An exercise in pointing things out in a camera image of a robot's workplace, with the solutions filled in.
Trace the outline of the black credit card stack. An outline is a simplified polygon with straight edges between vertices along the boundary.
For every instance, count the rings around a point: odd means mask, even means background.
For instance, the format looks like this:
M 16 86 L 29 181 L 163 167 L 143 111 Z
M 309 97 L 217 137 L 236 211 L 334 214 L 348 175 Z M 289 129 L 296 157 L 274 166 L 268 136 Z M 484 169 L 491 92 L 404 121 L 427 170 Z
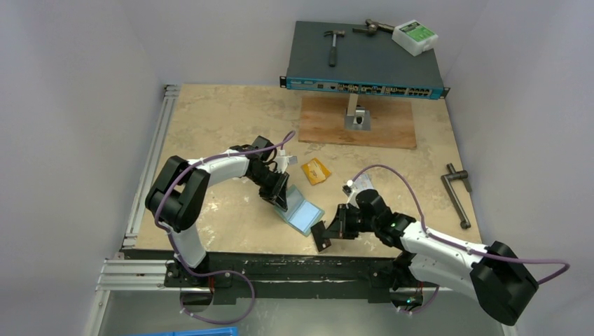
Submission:
M 324 237 L 326 232 L 325 221 L 321 220 L 310 228 L 311 234 L 318 253 L 326 250 L 331 246 L 331 240 Z

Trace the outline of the teal card holder wallet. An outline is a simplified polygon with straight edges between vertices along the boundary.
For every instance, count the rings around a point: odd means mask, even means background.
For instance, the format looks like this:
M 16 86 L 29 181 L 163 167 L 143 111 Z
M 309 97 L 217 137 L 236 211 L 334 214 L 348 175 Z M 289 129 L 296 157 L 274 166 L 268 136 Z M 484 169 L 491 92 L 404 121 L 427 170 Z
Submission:
M 275 211 L 285 223 L 305 237 L 309 236 L 312 226 L 322 219 L 324 210 L 307 201 L 295 185 L 288 188 L 286 197 L 287 210 L 275 206 Z

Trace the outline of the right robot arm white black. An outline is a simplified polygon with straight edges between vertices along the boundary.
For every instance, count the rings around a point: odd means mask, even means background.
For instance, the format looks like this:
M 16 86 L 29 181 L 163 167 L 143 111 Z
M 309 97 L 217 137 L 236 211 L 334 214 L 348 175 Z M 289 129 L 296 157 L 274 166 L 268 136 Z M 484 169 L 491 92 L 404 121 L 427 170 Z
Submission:
M 393 212 L 374 189 L 359 192 L 352 204 L 339 204 L 322 236 L 355 239 L 361 232 L 372 232 L 384 245 L 400 250 L 393 266 L 396 287 L 419 281 L 449 288 L 508 326 L 516 324 L 539 289 L 506 244 L 474 244 L 424 230 L 415 218 Z

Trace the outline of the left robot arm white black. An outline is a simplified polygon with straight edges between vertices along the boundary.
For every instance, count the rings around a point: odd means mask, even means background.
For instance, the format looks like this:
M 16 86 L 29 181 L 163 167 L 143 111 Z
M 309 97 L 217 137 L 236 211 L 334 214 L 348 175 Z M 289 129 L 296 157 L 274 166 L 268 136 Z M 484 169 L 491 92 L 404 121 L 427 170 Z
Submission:
M 190 161 L 169 157 L 153 182 L 145 207 L 158 228 L 165 231 L 181 264 L 181 276 L 191 286 L 201 286 L 209 276 L 207 252 L 200 242 L 197 220 L 208 188 L 218 183 L 247 178 L 255 183 L 259 197 L 281 211 L 288 209 L 289 175 L 275 160 L 278 147 L 265 137 L 253 143 Z

